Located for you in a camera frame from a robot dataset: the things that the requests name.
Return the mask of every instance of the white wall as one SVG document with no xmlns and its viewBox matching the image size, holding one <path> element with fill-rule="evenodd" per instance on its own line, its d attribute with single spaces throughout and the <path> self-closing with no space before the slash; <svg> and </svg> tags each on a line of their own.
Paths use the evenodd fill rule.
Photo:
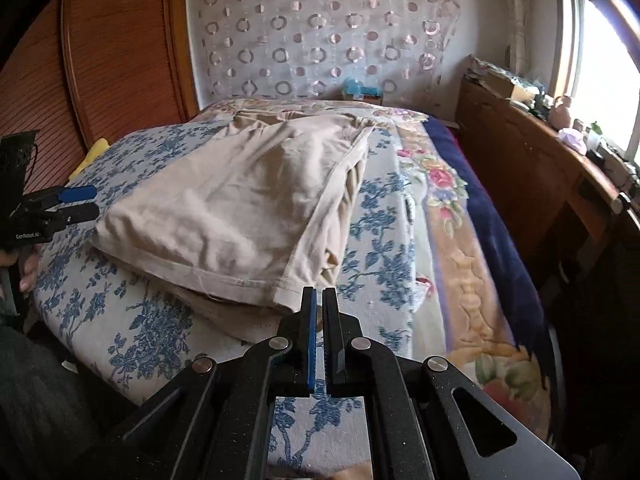
<svg viewBox="0 0 640 480">
<path fill-rule="evenodd" d="M 531 0 L 527 19 L 529 78 L 548 87 L 556 55 L 558 0 Z"/>
<path fill-rule="evenodd" d="M 434 106 L 426 110 L 444 120 L 454 119 L 467 56 L 475 54 L 481 59 L 504 65 L 508 43 L 507 0 L 456 1 L 460 4 L 460 16 L 455 34 L 444 52 L 442 82 L 434 90 Z"/>
</svg>

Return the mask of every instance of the folded clothing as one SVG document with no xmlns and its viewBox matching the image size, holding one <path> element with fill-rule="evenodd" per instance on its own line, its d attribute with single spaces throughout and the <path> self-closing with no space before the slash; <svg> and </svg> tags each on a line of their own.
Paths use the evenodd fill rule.
<svg viewBox="0 0 640 480">
<path fill-rule="evenodd" d="M 231 335 L 270 336 L 276 320 L 251 327 L 241 304 L 270 318 L 299 310 L 306 285 L 335 286 L 375 124 L 243 110 L 115 203 L 92 243 Z"/>
</svg>

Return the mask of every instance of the bed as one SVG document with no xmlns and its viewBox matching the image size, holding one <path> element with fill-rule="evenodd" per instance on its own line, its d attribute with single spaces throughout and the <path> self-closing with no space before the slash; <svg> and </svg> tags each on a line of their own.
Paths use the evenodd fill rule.
<svg viewBox="0 0 640 480">
<path fill-rule="evenodd" d="M 543 329 L 540 303 L 495 209 L 435 118 L 362 102 L 219 102 L 190 123 L 124 137 L 71 184 L 96 186 L 104 212 L 240 109 L 378 122 L 337 284 L 341 310 L 398 355 L 446 355 L 547 438 L 549 372 L 533 353 Z M 199 355 L 220 362 L 245 352 L 249 343 L 92 248 L 92 228 L 71 226 L 44 247 L 34 293 L 43 320 L 78 360 L 140 404 Z M 326 395 L 318 350 L 315 394 L 276 402 L 270 475 L 328 476 L 369 459 L 364 404 Z"/>
</svg>

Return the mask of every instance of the floral blanket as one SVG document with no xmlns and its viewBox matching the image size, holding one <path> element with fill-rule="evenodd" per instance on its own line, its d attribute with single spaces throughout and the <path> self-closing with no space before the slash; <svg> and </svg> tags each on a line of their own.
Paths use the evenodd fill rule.
<svg viewBox="0 0 640 480">
<path fill-rule="evenodd" d="M 103 213 L 140 181 L 207 142 L 242 108 L 378 120 L 338 280 L 340 309 L 398 355 L 447 355 L 545 438 L 546 380 L 536 360 L 513 345 L 466 214 L 466 183 L 422 127 L 433 119 L 360 102 L 222 102 L 191 123 L 128 135 L 72 184 L 96 186 Z M 196 356 L 224 361 L 244 353 L 246 342 L 92 248 L 92 229 L 91 222 L 71 226 L 44 248 L 35 299 L 54 334 L 96 374 L 142 403 Z M 318 345 L 315 394 L 276 402 L 271 475 L 328 476 L 369 459 L 363 402 L 326 395 L 321 337 Z"/>
</svg>

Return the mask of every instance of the sheer curtain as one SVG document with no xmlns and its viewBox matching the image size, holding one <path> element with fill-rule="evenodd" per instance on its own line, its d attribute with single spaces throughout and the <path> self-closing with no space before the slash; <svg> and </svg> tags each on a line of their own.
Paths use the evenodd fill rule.
<svg viewBox="0 0 640 480">
<path fill-rule="evenodd" d="M 509 7 L 509 66 L 508 69 L 523 76 L 529 69 L 526 23 L 529 0 L 507 0 Z"/>
<path fill-rule="evenodd" d="M 385 105 L 437 95 L 456 0 L 186 0 L 200 106 L 244 97 L 332 98 L 347 77 Z"/>
</svg>

